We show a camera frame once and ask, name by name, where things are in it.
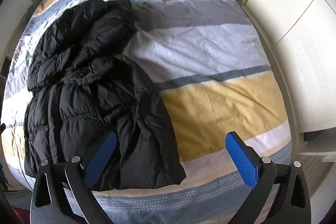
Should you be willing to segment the striped duvet cover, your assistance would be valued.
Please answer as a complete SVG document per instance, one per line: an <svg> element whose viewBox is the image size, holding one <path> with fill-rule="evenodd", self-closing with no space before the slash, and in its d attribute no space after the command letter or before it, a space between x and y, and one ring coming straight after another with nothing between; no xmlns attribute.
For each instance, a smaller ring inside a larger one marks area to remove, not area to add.
<svg viewBox="0 0 336 224"><path fill-rule="evenodd" d="M43 0L18 41L5 87L2 147L26 188L23 120L35 47L66 9L87 0ZM157 85L173 122L186 178L152 190L96 198L115 223L198 223L230 217L251 188L225 148L236 131L260 156L287 164L291 135L283 98L258 33L235 0L130 0L137 32L124 49Z"/></svg>

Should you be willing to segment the black puffer jacket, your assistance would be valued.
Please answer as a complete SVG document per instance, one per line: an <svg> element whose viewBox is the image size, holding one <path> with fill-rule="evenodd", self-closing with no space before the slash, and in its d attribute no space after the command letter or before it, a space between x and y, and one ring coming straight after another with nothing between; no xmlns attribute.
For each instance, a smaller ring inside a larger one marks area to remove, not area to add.
<svg viewBox="0 0 336 224"><path fill-rule="evenodd" d="M157 189L185 179L169 113L147 73L122 54L135 33L130 0L89 0L67 9L33 53L24 120L25 173L42 160L87 161L117 138L94 191Z"/></svg>

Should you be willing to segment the white wardrobe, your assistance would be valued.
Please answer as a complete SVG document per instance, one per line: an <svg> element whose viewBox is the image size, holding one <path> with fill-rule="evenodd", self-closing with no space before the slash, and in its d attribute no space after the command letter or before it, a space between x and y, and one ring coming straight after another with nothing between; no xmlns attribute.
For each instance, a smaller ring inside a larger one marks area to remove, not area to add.
<svg viewBox="0 0 336 224"><path fill-rule="evenodd" d="M335 0L248 0L291 97L297 130L335 126Z"/></svg>

